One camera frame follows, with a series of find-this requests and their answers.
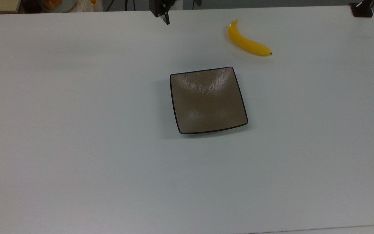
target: cable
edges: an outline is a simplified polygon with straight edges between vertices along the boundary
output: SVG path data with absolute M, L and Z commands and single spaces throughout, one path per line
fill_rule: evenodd
M 110 6 L 112 5 L 113 1 L 115 1 L 115 0 L 112 0 L 112 1 L 110 2 L 110 5 L 108 6 L 108 9 L 107 9 L 106 11 L 109 10 L 109 8 L 110 8 Z

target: floor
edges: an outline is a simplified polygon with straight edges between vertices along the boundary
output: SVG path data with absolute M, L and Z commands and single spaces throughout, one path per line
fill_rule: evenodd
M 104 9 L 107 9 L 112 0 L 102 0 Z M 295 6 L 343 6 L 360 0 L 202 0 L 202 6 L 194 9 L 225 9 L 225 8 L 250 8 L 250 7 L 295 7 Z M 128 11 L 149 10 L 148 0 L 129 0 Z M 193 0 L 183 0 L 183 9 L 191 9 Z M 123 11 L 124 0 L 114 0 L 109 11 Z

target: yellow banana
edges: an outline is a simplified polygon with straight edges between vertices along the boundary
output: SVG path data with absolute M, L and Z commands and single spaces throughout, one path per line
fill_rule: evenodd
M 268 56 L 272 55 L 272 51 L 264 46 L 246 37 L 243 37 L 236 27 L 238 20 L 236 19 L 227 27 L 227 35 L 229 35 L 230 40 L 232 40 L 236 45 L 240 46 L 242 49 L 254 53 L 255 55 Z

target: white table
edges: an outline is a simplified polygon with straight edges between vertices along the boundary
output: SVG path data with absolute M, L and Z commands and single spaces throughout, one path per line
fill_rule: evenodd
M 229 41 L 236 18 L 273 56 Z M 0 234 L 374 225 L 374 17 L 321 6 L 170 21 L 0 15 Z M 169 75 L 226 66 L 248 125 L 179 134 Z

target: square plate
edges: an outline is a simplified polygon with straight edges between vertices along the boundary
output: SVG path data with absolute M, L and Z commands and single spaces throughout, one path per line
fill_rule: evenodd
M 248 123 L 232 67 L 171 74 L 169 82 L 181 134 L 215 132 Z

